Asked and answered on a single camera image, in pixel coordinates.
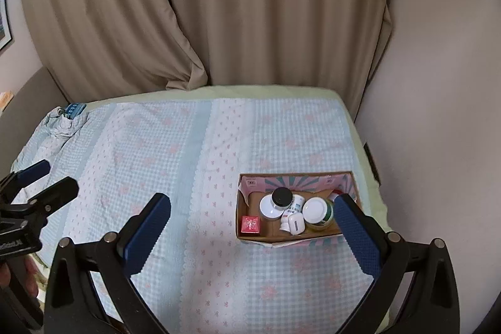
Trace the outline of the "person's left hand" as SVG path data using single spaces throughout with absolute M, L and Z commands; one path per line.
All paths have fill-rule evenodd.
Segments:
M 14 276 L 19 280 L 19 282 L 22 283 L 22 286 L 25 288 L 25 291 L 32 298 L 36 298 L 39 292 L 37 286 L 37 273 L 38 273 L 37 265 L 30 255 L 25 255 L 25 257 L 23 257 L 22 263 L 25 271 L 22 272 L 21 274 L 14 274 L 14 275 L 12 275 L 11 270 L 6 263 L 1 264 L 1 269 L 0 269 L 1 289 L 5 289 L 6 287 L 8 287 L 12 276 Z

